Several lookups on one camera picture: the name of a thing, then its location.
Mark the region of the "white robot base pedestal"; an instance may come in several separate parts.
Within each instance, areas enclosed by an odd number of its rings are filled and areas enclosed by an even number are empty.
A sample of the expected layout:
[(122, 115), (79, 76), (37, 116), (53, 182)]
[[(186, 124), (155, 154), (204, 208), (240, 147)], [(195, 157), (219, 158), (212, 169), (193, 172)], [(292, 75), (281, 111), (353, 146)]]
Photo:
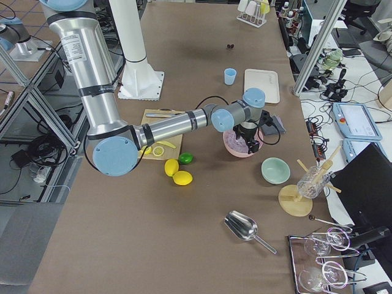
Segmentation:
[(148, 62), (136, 2), (109, 3), (126, 62), (119, 98), (159, 100), (164, 73), (155, 71)]

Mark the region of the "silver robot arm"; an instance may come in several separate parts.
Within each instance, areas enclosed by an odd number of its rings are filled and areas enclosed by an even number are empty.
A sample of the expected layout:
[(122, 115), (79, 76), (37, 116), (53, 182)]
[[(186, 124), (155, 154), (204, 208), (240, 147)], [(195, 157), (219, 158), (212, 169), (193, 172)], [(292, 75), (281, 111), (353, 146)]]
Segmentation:
[[(92, 160), (101, 173), (122, 176), (131, 172), (144, 146), (213, 125), (219, 132), (259, 119), (265, 93), (248, 89), (240, 100), (220, 107), (207, 105), (152, 124), (133, 126), (118, 112), (116, 72), (92, 1), (42, 1), (49, 28), (57, 33), (85, 108)], [(137, 5), (111, 1), (111, 11), (124, 53), (121, 96), (157, 100), (164, 73), (148, 63)]]

